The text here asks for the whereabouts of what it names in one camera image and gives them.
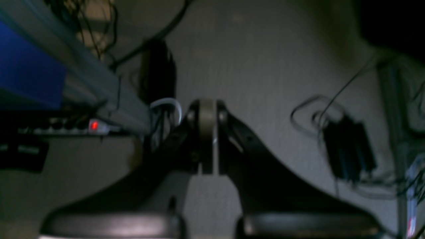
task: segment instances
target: power adapter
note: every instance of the power adapter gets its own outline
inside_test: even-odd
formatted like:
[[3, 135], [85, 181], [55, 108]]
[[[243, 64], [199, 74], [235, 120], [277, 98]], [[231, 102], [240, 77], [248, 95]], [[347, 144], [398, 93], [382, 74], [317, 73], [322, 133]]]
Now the power adapter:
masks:
[[363, 123], [354, 123], [344, 116], [339, 122], [330, 121], [323, 129], [323, 137], [336, 178], [358, 182], [362, 171], [371, 173], [376, 168]]

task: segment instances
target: blue object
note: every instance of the blue object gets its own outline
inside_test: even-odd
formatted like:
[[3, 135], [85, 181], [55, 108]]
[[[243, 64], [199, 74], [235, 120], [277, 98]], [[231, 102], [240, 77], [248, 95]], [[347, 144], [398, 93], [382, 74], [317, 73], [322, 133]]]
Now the blue object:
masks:
[[59, 109], [66, 68], [0, 21], [0, 110]]

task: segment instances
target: white cable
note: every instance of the white cable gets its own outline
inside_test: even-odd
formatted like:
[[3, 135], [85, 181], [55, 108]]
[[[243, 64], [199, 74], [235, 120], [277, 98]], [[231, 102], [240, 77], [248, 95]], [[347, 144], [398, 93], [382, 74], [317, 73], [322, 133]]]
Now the white cable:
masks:
[[181, 117], [183, 115], [180, 103], [174, 98], [162, 98], [162, 99], [159, 99], [159, 100], [152, 102], [150, 104], [150, 108], [153, 109], [153, 108], [156, 108], [160, 105], [173, 105], [179, 113], [178, 114], [178, 119], [179, 119], [178, 124], [180, 125]]

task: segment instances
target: black power adapter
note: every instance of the black power adapter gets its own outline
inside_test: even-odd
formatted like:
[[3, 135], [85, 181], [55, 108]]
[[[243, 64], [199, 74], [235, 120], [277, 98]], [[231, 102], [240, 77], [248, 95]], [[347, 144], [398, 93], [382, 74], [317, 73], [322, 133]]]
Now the black power adapter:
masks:
[[330, 121], [323, 129], [329, 164], [336, 178], [358, 182], [362, 171], [376, 168], [375, 157], [362, 123], [348, 116], [339, 122]]
[[176, 63], [162, 40], [151, 40], [149, 49], [146, 102], [176, 97]]

